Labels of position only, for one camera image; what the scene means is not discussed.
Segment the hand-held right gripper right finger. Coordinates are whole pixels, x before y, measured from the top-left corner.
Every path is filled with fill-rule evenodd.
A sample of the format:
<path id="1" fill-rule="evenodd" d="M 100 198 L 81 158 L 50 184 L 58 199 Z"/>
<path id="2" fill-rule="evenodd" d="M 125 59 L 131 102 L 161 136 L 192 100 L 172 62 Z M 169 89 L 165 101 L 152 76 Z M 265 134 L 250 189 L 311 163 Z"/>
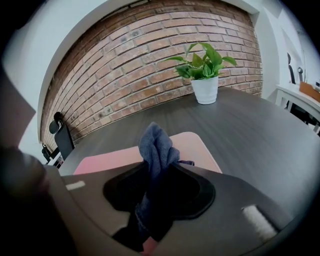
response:
<path id="1" fill-rule="evenodd" d="M 242 209 L 257 206 L 278 232 L 293 220 L 286 209 L 240 178 L 187 164 L 177 167 L 211 182 L 215 199 L 198 218 L 174 221 L 152 256 L 262 256 L 279 238 L 264 242 Z"/>

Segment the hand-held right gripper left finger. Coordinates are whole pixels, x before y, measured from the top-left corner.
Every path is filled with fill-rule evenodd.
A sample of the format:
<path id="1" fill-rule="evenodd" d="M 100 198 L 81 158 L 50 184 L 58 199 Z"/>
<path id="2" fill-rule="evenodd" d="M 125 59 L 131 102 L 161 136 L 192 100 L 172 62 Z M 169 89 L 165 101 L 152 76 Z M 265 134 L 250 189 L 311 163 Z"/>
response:
<path id="1" fill-rule="evenodd" d="M 105 199 L 104 184 L 115 176 L 139 167 L 134 163 L 115 169 L 60 175 L 54 166 L 46 166 L 49 192 L 64 221 L 79 256 L 151 256 L 153 239 L 143 243 L 139 253 L 113 239 L 125 227 L 130 214 L 115 210 Z"/>

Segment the pink desk mat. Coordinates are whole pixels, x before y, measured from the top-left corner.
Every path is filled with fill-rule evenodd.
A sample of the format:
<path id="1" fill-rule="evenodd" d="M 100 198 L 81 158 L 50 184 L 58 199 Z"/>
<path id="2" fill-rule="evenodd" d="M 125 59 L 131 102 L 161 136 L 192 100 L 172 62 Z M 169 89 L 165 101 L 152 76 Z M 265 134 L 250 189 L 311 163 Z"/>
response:
<path id="1" fill-rule="evenodd" d="M 182 132 L 170 137 L 183 160 L 192 166 L 220 173 L 211 153 L 193 132 Z M 149 185 L 148 167 L 139 156 L 138 147 L 84 158 L 73 178 L 87 180 L 83 187 L 89 192 L 101 191 L 109 205 L 118 212 L 132 212 L 143 199 Z M 207 179 L 182 166 L 171 167 L 168 187 L 169 205 L 174 221 L 200 217 L 215 200 L 215 188 Z"/>

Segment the dark blue cloth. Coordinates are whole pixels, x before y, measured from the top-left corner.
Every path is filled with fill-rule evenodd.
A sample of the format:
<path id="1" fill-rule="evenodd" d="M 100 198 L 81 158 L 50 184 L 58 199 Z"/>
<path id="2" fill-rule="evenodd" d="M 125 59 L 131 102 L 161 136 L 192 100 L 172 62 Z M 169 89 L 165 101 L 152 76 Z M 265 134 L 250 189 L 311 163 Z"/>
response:
<path id="1" fill-rule="evenodd" d="M 135 207 L 139 239 L 144 244 L 149 238 L 159 242 L 173 224 L 170 211 L 170 192 L 167 181 L 170 165 L 194 165 L 191 160 L 180 160 L 180 151 L 173 147 L 167 133 L 152 122 L 140 138 L 139 153 L 148 165 L 149 185 Z"/>

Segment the black office chair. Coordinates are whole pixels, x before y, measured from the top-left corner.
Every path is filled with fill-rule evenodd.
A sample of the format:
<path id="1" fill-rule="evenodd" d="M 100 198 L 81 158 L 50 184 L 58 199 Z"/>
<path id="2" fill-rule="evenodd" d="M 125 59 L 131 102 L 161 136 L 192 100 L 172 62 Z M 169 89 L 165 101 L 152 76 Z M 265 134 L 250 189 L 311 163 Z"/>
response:
<path id="1" fill-rule="evenodd" d="M 45 144 L 42 144 L 42 154 L 47 160 L 47 164 L 54 160 L 55 157 L 60 156 L 63 160 L 70 155 L 70 153 L 75 148 L 71 133 L 66 123 L 63 121 L 63 116 L 60 112 L 56 112 L 53 116 L 53 121 L 49 124 L 49 132 L 54 135 L 54 141 L 57 145 L 57 148 L 50 153 L 48 147 Z"/>

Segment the green plant in white pot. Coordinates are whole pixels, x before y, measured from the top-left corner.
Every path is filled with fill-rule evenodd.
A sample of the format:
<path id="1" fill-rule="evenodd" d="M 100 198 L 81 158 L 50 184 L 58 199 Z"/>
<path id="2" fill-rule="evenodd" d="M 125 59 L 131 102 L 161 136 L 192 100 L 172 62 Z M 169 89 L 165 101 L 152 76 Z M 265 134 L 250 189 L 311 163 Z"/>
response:
<path id="1" fill-rule="evenodd" d="M 200 45 L 205 54 L 200 57 L 192 54 L 192 60 L 188 61 L 189 52 L 197 45 Z M 225 63 L 237 66 L 233 57 L 221 56 L 209 43 L 192 43 L 187 49 L 185 56 L 171 56 L 167 61 L 177 61 L 180 65 L 175 67 L 175 72 L 184 79 L 189 79 L 196 100 L 201 105 L 213 104 L 217 100 L 219 76 L 222 74 Z"/>

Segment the white side table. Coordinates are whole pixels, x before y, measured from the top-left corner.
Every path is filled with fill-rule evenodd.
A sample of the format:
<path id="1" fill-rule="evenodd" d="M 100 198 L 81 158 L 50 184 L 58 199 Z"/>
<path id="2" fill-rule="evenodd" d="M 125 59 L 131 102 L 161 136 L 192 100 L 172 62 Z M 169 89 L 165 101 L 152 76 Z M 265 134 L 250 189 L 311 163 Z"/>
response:
<path id="1" fill-rule="evenodd" d="M 320 102 L 314 98 L 299 91 L 299 86 L 292 83 L 276 84 L 276 100 L 275 104 L 285 108 L 286 102 L 289 101 L 288 109 L 291 110 L 292 104 L 295 104 L 311 114 L 318 122 L 314 126 L 313 131 L 320 133 Z"/>

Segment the orange box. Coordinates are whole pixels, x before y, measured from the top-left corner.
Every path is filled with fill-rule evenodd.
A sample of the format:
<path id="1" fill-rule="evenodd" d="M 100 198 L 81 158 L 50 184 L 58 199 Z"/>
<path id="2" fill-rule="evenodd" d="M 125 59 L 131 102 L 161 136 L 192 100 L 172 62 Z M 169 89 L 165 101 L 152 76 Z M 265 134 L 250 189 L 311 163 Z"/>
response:
<path id="1" fill-rule="evenodd" d="M 320 87 L 313 87 L 311 84 L 301 81 L 299 91 L 320 103 Z"/>

